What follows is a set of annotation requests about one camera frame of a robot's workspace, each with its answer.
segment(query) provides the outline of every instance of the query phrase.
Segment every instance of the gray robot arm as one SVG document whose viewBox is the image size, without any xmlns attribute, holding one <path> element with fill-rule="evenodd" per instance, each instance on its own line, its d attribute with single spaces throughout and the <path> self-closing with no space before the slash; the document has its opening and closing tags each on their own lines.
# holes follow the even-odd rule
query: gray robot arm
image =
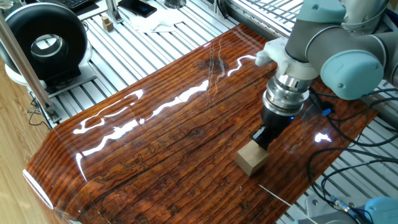
<svg viewBox="0 0 398 224">
<path fill-rule="evenodd" d="M 262 126 L 252 135 L 264 149 L 300 113 L 319 74 L 345 100 L 373 91 L 383 78 L 398 85 L 398 32 L 351 35 L 341 27 L 345 14 L 339 0 L 306 0 L 289 39 L 269 41 L 257 53 L 257 65 L 278 64 L 262 97 Z"/>
<path fill-rule="evenodd" d="M 305 1 L 287 54 L 310 62 L 323 82 L 346 100 L 373 91 L 382 78 L 398 85 L 398 32 L 351 35 L 341 27 L 344 15 L 337 0 Z"/>
</svg>

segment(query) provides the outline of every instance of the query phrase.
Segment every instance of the wood grain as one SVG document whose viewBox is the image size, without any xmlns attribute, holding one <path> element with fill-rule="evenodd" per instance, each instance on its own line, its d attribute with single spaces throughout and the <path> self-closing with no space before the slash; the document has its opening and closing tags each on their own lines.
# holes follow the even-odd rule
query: wood grain
<svg viewBox="0 0 398 224">
<path fill-rule="evenodd" d="M 0 59 L 0 217 L 5 224 L 44 224 L 22 170 L 46 136 L 44 126 L 29 126 L 26 113 L 31 97 L 25 86 L 11 81 Z M 33 117 L 33 123 L 43 120 Z"/>
<path fill-rule="evenodd" d="M 275 222 L 287 206 L 258 185 L 294 202 L 308 187 L 310 154 L 342 142 L 306 105 L 257 175 L 234 163 L 261 123 L 262 93 L 276 68 L 254 64 L 265 42 L 238 25 L 58 125 L 26 170 L 50 206 L 82 223 Z M 313 87 L 329 91 L 319 80 Z M 344 117 L 366 107 L 331 102 Z M 364 124 L 361 115 L 341 128 L 353 138 Z M 318 133 L 333 141 L 315 142 Z M 337 156 L 316 159 L 314 175 Z"/>
</svg>

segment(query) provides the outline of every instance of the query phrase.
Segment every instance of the smartphone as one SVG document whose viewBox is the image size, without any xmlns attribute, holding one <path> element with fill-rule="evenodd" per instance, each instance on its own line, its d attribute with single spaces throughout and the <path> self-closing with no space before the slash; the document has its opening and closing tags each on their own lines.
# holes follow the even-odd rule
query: smartphone
<svg viewBox="0 0 398 224">
<path fill-rule="evenodd" d="M 150 4 L 146 4 L 140 0 L 122 0 L 118 5 L 144 18 L 152 15 L 157 10 Z"/>
</svg>

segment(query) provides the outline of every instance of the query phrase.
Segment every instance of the small wooden cube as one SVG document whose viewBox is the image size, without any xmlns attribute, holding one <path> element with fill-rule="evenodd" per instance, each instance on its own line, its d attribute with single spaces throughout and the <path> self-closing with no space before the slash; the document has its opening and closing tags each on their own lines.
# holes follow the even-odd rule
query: small wooden cube
<svg viewBox="0 0 398 224">
<path fill-rule="evenodd" d="M 110 21 L 106 16 L 102 17 L 102 26 L 104 27 L 104 30 L 108 32 L 111 32 L 114 29 L 112 21 Z"/>
<path fill-rule="evenodd" d="M 101 19 L 102 19 L 102 24 L 108 24 L 110 22 L 107 16 L 103 16 L 101 17 Z"/>
<path fill-rule="evenodd" d="M 255 141 L 250 141 L 238 151 L 235 162 L 248 175 L 253 175 L 266 164 L 269 153 Z"/>
</svg>

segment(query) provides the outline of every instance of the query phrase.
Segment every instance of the white cloth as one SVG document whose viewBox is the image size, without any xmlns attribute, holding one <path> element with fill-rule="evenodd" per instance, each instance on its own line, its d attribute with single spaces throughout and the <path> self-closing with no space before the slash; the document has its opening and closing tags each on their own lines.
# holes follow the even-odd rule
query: white cloth
<svg viewBox="0 0 398 224">
<path fill-rule="evenodd" d="M 183 21 L 184 15 L 176 9 L 157 9 L 148 18 L 130 17 L 130 22 L 138 32 L 173 32 L 174 24 Z"/>
</svg>

